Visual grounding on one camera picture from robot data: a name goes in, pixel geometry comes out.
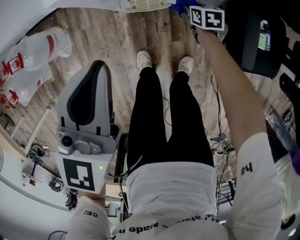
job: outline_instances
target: camera lens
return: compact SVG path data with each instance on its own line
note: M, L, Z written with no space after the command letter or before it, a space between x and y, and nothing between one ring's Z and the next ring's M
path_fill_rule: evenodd
M64 136L61 140L62 145L69 147L73 144L73 140L69 136Z

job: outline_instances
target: sticker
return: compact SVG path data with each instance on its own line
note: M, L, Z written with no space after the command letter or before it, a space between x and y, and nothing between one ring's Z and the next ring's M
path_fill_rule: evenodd
M259 34L258 48L260 48L264 51L266 49L266 35L264 35L263 33Z
M71 187L95 191L92 164L63 158L67 183Z
M191 21L194 25L198 27L202 27L202 18L201 18L201 10L198 9L191 9Z
M270 51L270 44L271 44L271 37L270 34L265 34L266 36L266 44L265 44L265 49L266 51Z
M222 13L205 11L205 27L206 28L218 28L221 29L222 26Z

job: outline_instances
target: white sneaker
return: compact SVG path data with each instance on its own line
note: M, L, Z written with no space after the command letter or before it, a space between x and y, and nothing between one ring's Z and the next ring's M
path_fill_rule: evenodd
M193 65L194 60L191 57L186 56L181 59L177 72L185 72L187 75L190 75L193 70Z
M137 67L142 71L143 68L152 67L151 57L148 52L141 50L136 55Z

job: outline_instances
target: blue object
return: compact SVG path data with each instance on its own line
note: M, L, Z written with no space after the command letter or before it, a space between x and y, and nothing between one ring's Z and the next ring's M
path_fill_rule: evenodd
M176 0L176 4L172 4L169 8L178 12L179 16L185 13L184 6L198 6L196 0Z

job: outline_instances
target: black pants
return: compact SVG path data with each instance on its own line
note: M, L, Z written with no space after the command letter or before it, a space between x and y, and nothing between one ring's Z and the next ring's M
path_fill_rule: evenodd
M188 75L175 74L170 86L172 136L165 136L164 108L160 81L155 70L140 73L136 87L129 136L127 166L159 162L198 162L214 166L199 104L188 85Z
M300 89L286 74L281 75L279 84L281 90L290 99L292 106L294 107L296 144L297 147L300 148Z

